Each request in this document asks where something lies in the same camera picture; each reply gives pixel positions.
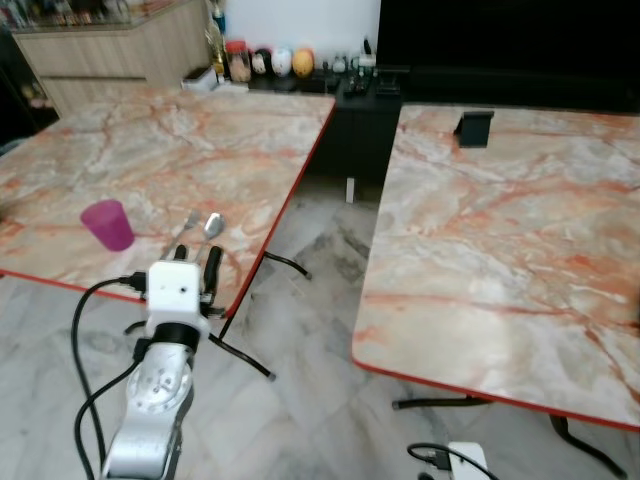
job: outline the plastic cup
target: plastic cup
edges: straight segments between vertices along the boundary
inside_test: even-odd
[[[103,200],[87,207],[80,220],[112,252],[125,250],[133,243],[133,232],[122,204]]]

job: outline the black phone stand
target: black phone stand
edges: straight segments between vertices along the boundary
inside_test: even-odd
[[[460,148],[485,148],[489,143],[489,129],[493,112],[465,112],[453,134]]]

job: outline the spoon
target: spoon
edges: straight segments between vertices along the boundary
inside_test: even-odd
[[[187,221],[184,224],[184,227],[182,227],[182,230],[180,230],[180,232],[175,237],[173,237],[173,240],[171,240],[171,244],[169,244],[167,249],[162,253],[160,260],[164,260],[165,258],[167,258],[171,253],[171,250],[173,250],[173,248],[178,243],[178,240],[180,239],[182,234],[187,230],[191,230],[193,227],[195,227],[199,221],[200,221],[200,211],[191,210],[191,213],[189,214],[189,218],[187,218]]]
[[[202,241],[202,245],[198,249],[198,253],[196,254],[194,263],[198,263],[198,260],[200,260],[200,257],[202,256],[202,252],[204,252],[204,247],[206,247],[211,240],[220,235],[224,230],[224,227],[224,217],[221,214],[212,213],[209,216],[209,220],[207,220],[207,223],[205,223],[204,230],[202,232],[204,234],[204,240]]]

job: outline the white wall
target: white wall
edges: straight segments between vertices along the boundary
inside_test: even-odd
[[[226,0],[227,39],[311,47],[316,64],[335,52],[355,53],[366,36],[378,41],[380,0]]]

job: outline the marble floor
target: marble floor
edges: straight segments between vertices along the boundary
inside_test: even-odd
[[[179,480],[415,479],[425,468],[411,442],[470,441],[502,480],[605,480],[599,463],[565,444],[546,415],[491,404],[394,412],[391,401],[447,393],[367,373],[350,361],[350,337],[375,226],[379,192],[355,205],[342,184],[305,178],[269,250],[295,257],[314,278],[265,261],[228,341],[278,375],[202,344],[196,395],[184,423]],[[0,280],[0,478],[81,480],[72,422],[82,394],[69,348],[79,294]],[[129,364],[122,330],[141,307],[92,299],[80,327],[92,385]],[[99,401],[107,438],[123,411],[122,388]],[[86,443],[96,458],[87,422]],[[640,435],[572,421],[577,436],[640,479]],[[434,475],[437,480],[449,478]]]

